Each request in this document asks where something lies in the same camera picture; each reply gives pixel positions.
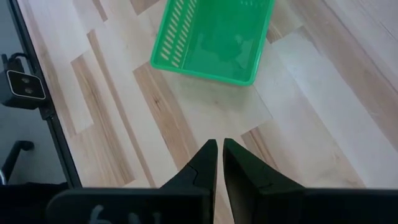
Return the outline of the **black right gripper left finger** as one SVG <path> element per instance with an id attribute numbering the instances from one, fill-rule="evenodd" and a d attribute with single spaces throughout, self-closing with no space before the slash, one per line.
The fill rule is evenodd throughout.
<path id="1" fill-rule="evenodd" d="M 218 146 L 215 139 L 207 140 L 199 151 L 162 189 L 203 189 L 211 196 L 216 192 Z"/>

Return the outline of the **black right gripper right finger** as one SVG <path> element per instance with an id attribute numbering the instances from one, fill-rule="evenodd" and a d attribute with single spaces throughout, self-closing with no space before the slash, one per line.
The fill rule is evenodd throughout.
<path id="1" fill-rule="evenodd" d="M 223 169 L 235 224 L 299 224 L 304 186 L 235 140 L 223 144 Z"/>

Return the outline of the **green plastic basket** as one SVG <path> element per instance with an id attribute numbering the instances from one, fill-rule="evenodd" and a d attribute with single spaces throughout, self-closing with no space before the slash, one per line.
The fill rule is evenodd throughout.
<path id="1" fill-rule="evenodd" d="M 167 0 L 150 64 L 207 80 L 252 85 L 274 3 Z"/>

